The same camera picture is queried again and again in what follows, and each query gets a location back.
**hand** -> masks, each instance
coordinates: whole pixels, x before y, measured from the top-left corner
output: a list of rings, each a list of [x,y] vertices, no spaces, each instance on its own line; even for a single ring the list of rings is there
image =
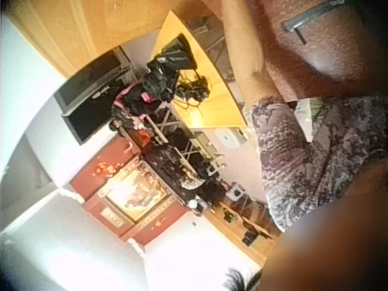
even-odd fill
[[[137,116],[131,116],[132,118],[132,121],[133,121],[133,127],[136,129],[136,130],[139,130],[139,129],[143,129],[144,128],[144,124],[143,122],[141,121],[141,119]]]

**purple patterned sleeve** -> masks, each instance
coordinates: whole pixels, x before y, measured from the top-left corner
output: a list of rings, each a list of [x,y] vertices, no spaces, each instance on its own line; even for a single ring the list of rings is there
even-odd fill
[[[252,109],[260,150],[264,190],[278,227],[288,226],[315,207],[311,144],[281,97],[260,100]]]
[[[282,231],[343,197],[370,159],[388,156],[387,108],[386,96],[335,98],[311,143],[282,98],[264,98],[252,109],[264,190]]]

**framed picture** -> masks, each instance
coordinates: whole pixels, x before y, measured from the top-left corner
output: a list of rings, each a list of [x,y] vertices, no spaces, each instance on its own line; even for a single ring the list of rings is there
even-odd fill
[[[139,221],[171,191],[144,161],[129,167],[125,178],[106,195],[131,220]]]

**wooden table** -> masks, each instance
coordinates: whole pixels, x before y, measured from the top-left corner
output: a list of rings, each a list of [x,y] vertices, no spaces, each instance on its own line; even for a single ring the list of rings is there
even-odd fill
[[[183,34],[188,40],[198,65],[197,72],[208,79],[211,92],[209,97],[202,102],[198,108],[189,107],[188,109],[185,109],[182,108],[186,106],[184,103],[175,103],[173,101],[172,104],[178,116],[190,129],[246,126],[245,119],[217,68],[211,62],[204,49],[198,44],[186,25],[172,11],[170,11],[164,21],[158,40],[153,49],[152,57],[160,53],[162,48],[179,34]],[[182,71],[182,74],[187,79],[192,81],[195,80],[195,73],[192,70]],[[193,105],[198,104],[195,101],[189,102]]]

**flat screen tv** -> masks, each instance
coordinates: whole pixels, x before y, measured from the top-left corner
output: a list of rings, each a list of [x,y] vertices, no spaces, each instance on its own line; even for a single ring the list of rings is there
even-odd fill
[[[115,97],[135,79],[129,58],[118,47],[82,68],[54,94],[78,143],[110,120]]]

